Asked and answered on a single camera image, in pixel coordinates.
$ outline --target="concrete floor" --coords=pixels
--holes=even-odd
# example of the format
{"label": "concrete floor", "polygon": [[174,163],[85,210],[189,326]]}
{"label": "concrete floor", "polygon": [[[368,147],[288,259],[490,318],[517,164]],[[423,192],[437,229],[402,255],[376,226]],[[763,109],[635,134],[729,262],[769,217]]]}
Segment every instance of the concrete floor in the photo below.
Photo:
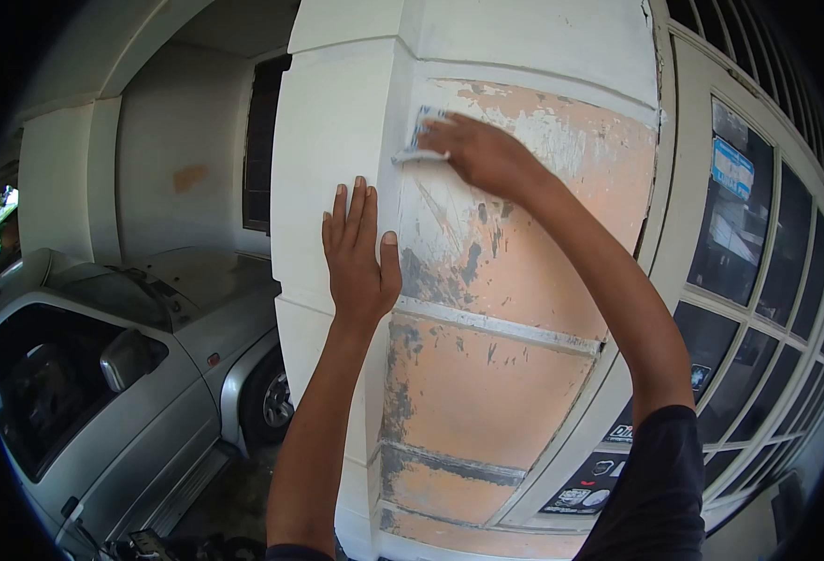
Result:
{"label": "concrete floor", "polygon": [[[171,537],[205,537],[221,533],[225,539],[243,536],[265,540],[265,516],[272,470],[281,444],[251,452],[252,459],[233,458],[185,512]],[[334,536],[337,561],[348,561]]]}

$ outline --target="car tire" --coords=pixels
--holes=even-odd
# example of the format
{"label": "car tire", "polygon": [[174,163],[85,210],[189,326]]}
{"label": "car tire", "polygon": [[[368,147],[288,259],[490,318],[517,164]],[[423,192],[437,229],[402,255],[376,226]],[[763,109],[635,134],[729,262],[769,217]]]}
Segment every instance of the car tire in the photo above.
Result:
{"label": "car tire", "polygon": [[238,415],[249,450],[284,440],[294,418],[289,398],[281,346],[276,346],[253,368],[240,391]]}

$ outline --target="hand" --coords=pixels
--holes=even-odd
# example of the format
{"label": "hand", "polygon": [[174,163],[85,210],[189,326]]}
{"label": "hand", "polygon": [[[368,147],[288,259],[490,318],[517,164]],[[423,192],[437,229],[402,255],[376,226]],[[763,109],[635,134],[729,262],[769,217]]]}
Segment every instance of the hand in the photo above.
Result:
{"label": "hand", "polygon": [[385,232],[380,239],[380,266],[374,259],[377,236],[378,191],[373,185],[366,187],[365,178],[356,177],[347,216],[346,185],[338,185],[334,214],[326,212],[321,224],[336,308],[334,323],[367,337],[393,308],[403,286],[396,232]]}
{"label": "hand", "polygon": [[487,193],[524,203],[530,191],[554,179],[524,144],[502,129],[447,113],[450,123],[425,121],[418,146],[450,153],[450,165],[466,182]]}

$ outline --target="car door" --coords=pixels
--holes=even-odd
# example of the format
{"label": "car door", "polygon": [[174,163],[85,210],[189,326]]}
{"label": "car door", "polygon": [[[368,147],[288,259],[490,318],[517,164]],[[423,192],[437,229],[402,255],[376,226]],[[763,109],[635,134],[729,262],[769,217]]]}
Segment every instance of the car door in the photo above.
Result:
{"label": "car door", "polygon": [[[87,540],[66,523],[70,512],[97,542],[134,530],[128,521],[142,525],[215,442],[215,402],[171,333],[49,293],[17,304],[0,323],[2,436],[48,530],[87,554]],[[161,360],[115,393],[100,354],[131,328]]]}

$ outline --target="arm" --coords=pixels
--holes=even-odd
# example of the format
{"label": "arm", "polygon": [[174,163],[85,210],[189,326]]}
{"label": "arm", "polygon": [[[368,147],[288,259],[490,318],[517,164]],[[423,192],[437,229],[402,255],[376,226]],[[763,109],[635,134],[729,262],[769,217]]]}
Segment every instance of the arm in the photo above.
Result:
{"label": "arm", "polygon": [[571,191],[512,136],[451,114],[431,121],[419,146],[450,153],[463,180],[518,203],[562,248],[630,367],[633,426],[667,405],[695,408],[689,353],[648,277]]}
{"label": "arm", "polygon": [[274,466],[266,520],[270,546],[306,546],[335,556],[334,512],[343,468],[350,401],[380,318],[402,287],[396,234],[380,242],[378,193],[356,178],[349,215],[346,186],[337,186],[333,215],[325,213],[322,241],[331,275],[334,321]]}

